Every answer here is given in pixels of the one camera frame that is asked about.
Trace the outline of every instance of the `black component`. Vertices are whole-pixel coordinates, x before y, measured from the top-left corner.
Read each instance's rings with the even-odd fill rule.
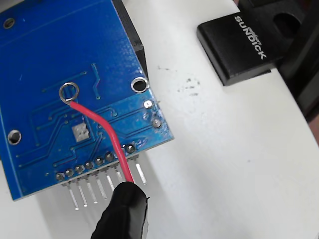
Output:
[[[90,161],[88,161],[88,162],[86,162],[86,163],[84,164],[84,167],[85,167],[87,170],[92,169],[93,166],[94,166],[93,163],[90,162]]]
[[[128,35],[131,44],[135,50],[135,54],[137,55],[139,62],[144,70],[145,75],[148,77],[148,70],[146,66],[145,52],[144,47],[141,42],[141,39],[136,32],[136,29],[130,19],[128,12],[126,11],[122,0],[113,0],[114,7],[118,12],[118,15],[121,19],[123,27],[125,29],[126,34]]]
[[[136,151],[135,145],[132,143],[125,145],[125,151],[127,153],[134,153]]]
[[[115,159],[114,153],[107,152],[104,156],[105,160],[108,162],[112,162]]]
[[[319,114],[319,1],[313,0],[278,68],[307,121]]]
[[[104,163],[104,159],[102,157],[97,157],[95,159],[95,164],[101,166]]]
[[[134,183],[119,184],[91,239],[141,239],[147,233],[148,199]]]
[[[276,67],[303,17],[294,0],[281,0],[203,23],[197,36],[223,85],[229,86]]]

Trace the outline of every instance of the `white surface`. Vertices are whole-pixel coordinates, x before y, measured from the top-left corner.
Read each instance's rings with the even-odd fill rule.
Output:
[[[175,136],[140,159],[151,197],[148,238],[313,239],[319,150],[285,83],[274,71],[222,87],[196,38],[197,25],[236,12],[234,3],[125,4]],[[0,170],[0,237],[90,238],[107,202],[97,194],[93,205],[84,193],[89,207],[78,212],[62,187],[12,202]]]

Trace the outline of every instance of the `wire insulation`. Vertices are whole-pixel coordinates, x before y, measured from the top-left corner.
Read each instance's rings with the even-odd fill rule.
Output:
[[[114,129],[111,127],[111,125],[105,119],[103,119],[101,116],[97,115],[96,113],[90,111],[88,108],[86,108],[86,107],[84,107],[84,106],[82,106],[74,101],[70,102],[70,107],[75,109],[76,111],[84,114],[85,116],[89,117],[90,119],[94,120],[95,122],[99,123],[105,129],[106,133],[109,135],[109,138],[111,140],[114,151],[119,159],[120,166],[121,166],[121,169],[124,173],[124,177],[125,177],[126,181],[134,183],[129,166],[128,166],[128,162],[127,162],[125,155],[122,151],[122,147],[120,145],[119,139],[116,136],[116,133],[115,133]]]

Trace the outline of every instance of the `printed circuit board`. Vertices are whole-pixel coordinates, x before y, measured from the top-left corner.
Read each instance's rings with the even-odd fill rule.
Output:
[[[111,0],[25,0],[0,22],[0,155],[14,200],[117,162],[102,127],[60,100],[66,82],[126,157],[173,139]]]

